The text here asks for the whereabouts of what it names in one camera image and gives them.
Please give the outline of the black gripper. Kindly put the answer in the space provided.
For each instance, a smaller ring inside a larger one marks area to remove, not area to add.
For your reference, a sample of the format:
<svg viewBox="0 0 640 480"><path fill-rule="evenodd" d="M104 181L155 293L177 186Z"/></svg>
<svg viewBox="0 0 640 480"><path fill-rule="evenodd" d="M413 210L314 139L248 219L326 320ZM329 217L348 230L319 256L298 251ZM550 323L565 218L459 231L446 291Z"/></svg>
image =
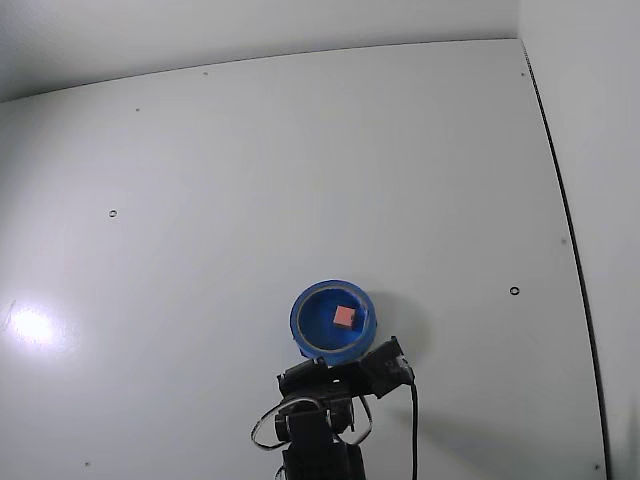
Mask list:
<svg viewBox="0 0 640 480"><path fill-rule="evenodd" d="M351 397L370 394L370 381L359 361L329 366L322 357L308 359L278 375L277 383L283 397L302 391L323 390L333 384L346 388Z"/></svg>

